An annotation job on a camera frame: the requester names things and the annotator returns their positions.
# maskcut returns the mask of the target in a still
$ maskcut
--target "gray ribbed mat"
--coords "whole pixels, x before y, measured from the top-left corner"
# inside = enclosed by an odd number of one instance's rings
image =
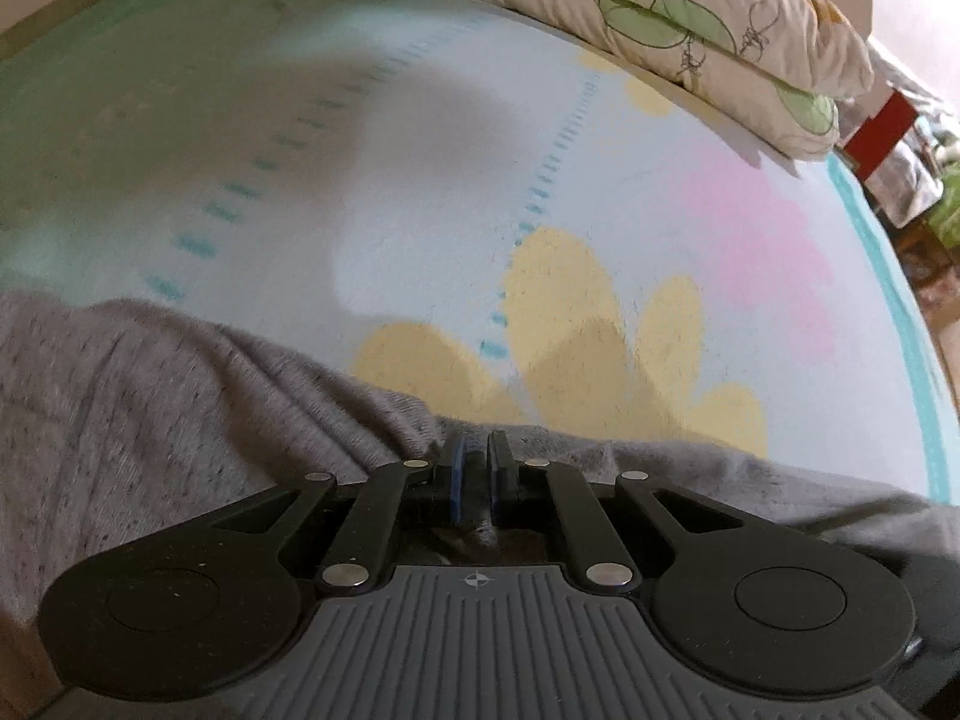
[[[558,567],[398,567],[327,601],[260,674],[180,704],[71,690],[42,720],[907,720],[879,688],[822,702],[741,695],[659,645],[631,602]]]

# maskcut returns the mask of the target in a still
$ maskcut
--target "bed sheet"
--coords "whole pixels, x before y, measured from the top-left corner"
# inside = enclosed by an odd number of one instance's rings
[[[463,0],[105,0],[0,65],[0,283],[160,301],[423,397],[960,496],[835,159]]]

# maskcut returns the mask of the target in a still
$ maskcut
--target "blue dashed line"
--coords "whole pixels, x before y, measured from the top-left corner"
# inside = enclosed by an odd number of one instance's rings
[[[211,215],[212,217],[222,218],[224,221],[229,221],[234,223],[234,221],[240,220],[240,213],[229,208],[224,208],[218,202],[208,202],[203,206],[203,213]]]
[[[510,353],[505,346],[495,341],[480,341],[480,354],[494,360],[506,360]]]
[[[256,200],[260,199],[262,194],[256,189],[251,189],[245,184],[237,184],[233,181],[224,181],[220,186],[222,186],[227,191],[231,191],[234,194],[238,194],[241,197],[246,197],[247,199]]]
[[[165,300],[171,300],[174,303],[179,303],[185,297],[184,291],[181,290],[181,288],[179,288],[172,281],[167,281],[165,278],[160,278],[160,276],[147,276],[144,281],[147,283],[147,286],[150,287],[150,289],[152,289]]]
[[[291,138],[289,135],[277,134],[271,138],[274,143],[277,143],[279,146],[286,146],[287,148],[296,148],[297,151],[300,151],[303,148],[306,148],[306,141],[299,141],[296,138]]]
[[[194,238],[192,235],[181,235],[181,237],[177,238],[176,248],[189,251],[191,254],[203,257],[205,260],[217,255],[216,247],[210,241],[203,238]]]

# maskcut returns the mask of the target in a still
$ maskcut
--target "gray blanket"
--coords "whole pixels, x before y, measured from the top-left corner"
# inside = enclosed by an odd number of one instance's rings
[[[237,330],[140,302],[71,309],[21,293],[0,295],[0,394],[2,720],[58,689],[32,623],[70,565],[311,470],[363,480],[452,424]],[[474,440],[487,430],[459,426]],[[592,480],[645,469],[832,541],[960,557],[957,509],[884,485],[716,446],[507,430],[518,456]]]

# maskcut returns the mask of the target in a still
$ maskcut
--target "circular pad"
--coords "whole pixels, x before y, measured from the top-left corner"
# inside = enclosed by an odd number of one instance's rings
[[[148,634],[188,628],[217,608],[217,584],[196,571],[159,568],[119,581],[109,596],[113,619]]]
[[[783,565],[741,579],[736,603],[752,619],[771,628],[813,631],[843,614],[847,596],[823,574]]]

